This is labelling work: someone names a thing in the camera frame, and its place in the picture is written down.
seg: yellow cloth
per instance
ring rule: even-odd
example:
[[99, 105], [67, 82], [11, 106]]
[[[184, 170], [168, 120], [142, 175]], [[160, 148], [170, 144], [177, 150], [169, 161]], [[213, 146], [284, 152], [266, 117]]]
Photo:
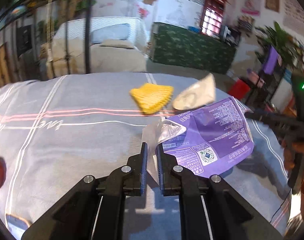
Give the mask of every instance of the yellow cloth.
[[130, 95], [135, 99], [144, 114], [154, 114], [162, 109], [170, 100], [174, 88], [145, 83], [140, 88], [130, 90]]

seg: beige cloth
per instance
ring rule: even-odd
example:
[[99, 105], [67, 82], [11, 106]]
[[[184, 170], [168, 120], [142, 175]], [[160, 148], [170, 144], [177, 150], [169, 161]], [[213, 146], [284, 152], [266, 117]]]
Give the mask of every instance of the beige cloth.
[[[53, 40], [53, 67], [55, 76], [67, 75], [65, 44], [63, 39]], [[71, 74], [85, 74], [84, 42], [75, 38], [69, 40]], [[47, 62], [47, 76], [53, 78], [51, 63]], [[90, 67], [92, 73], [100, 72], [145, 72], [146, 59], [137, 49], [104, 47], [100, 44], [90, 46]]]
[[134, 46], [130, 41], [120, 41], [120, 40], [109, 39], [109, 40], [103, 41], [100, 45], [103, 47], [134, 49]]
[[208, 74], [180, 93], [173, 101], [173, 108], [177, 110], [190, 110], [215, 101], [215, 79]]

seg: pink stripe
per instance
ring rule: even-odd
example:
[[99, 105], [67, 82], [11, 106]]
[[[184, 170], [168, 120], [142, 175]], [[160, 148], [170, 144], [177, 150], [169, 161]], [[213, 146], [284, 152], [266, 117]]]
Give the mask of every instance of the pink stripe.
[[287, 208], [290, 204], [290, 201], [288, 200], [285, 208], [283, 209], [283, 211], [281, 212], [281, 214], [279, 214], [279, 216], [276, 218], [276, 220], [274, 220], [274, 222], [272, 223], [273, 227], [276, 228], [276, 226], [279, 224], [279, 222], [281, 221], [282, 217], [285, 215], [285, 213], [287, 212]]
[[[43, 116], [40, 116], [38, 119], [42, 119], [44, 117], [64, 117], [64, 116], [81, 116], [81, 115], [88, 115], [88, 114], [109, 114], [109, 115], [119, 115], [119, 116], [165, 116], [165, 114], [150, 114], [150, 115], [144, 115], [144, 114], [114, 114], [114, 113], [108, 113], [108, 112], [88, 112], [88, 113], [81, 113], [81, 114], [44, 114]], [[30, 118], [11, 118], [11, 119], [5, 119], [3, 120], [2, 116], [0, 115], [0, 122], [11, 122], [11, 121], [32, 121], [36, 118], [30, 117]]]
[[[99, 110], [99, 111], [109, 111], [109, 112], [141, 112], [140, 110], [124, 110], [124, 109], [104, 109], [104, 108], [87, 108], [87, 109], [75, 109], [75, 110], [58, 110], [58, 111], [46, 111], [44, 114], [54, 114], [54, 113], [73, 113], [73, 112], [82, 112], [90, 110]], [[38, 114], [15, 114], [12, 116], [4, 116], [4, 119], [11, 119], [15, 117], [27, 117], [27, 116], [37, 116]]]

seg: qr code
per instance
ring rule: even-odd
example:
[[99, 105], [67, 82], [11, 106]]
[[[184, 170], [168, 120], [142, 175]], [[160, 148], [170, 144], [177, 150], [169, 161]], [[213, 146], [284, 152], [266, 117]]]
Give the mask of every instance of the qr code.
[[198, 151], [197, 154], [199, 155], [203, 166], [206, 166], [218, 160], [218, 157], [211, 147]]

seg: red stool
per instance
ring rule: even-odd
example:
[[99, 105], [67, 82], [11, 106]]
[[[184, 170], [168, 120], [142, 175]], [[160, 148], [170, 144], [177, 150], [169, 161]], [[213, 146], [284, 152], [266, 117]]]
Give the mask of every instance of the red stool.
[[228, 94], [238, 100], [242, 100], [249, 91], [250, 87], [243, 80], [238, 79], [228, 91]]

